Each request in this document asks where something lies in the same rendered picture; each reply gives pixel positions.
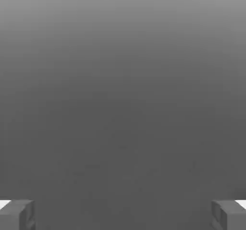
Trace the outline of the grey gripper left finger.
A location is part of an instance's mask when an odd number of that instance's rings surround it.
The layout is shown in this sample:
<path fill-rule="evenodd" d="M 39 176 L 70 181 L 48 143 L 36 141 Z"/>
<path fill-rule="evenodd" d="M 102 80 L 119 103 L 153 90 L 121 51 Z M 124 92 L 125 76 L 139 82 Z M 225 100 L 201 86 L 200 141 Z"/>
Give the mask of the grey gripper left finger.
<path fill-rule="evenodd" d="M 0 230 L 36 230 L 35 201 L 0 200 Z"/>

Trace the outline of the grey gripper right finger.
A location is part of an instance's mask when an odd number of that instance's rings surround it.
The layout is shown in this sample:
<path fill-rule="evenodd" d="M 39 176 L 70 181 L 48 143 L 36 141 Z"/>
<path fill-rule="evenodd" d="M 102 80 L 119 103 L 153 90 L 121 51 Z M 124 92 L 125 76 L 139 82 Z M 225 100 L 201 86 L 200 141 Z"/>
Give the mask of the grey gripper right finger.
<path fill-rule="evenodd" d="M 246 200 L 213 200 L 211 214 L 214 230 L 246 230 Z"/>

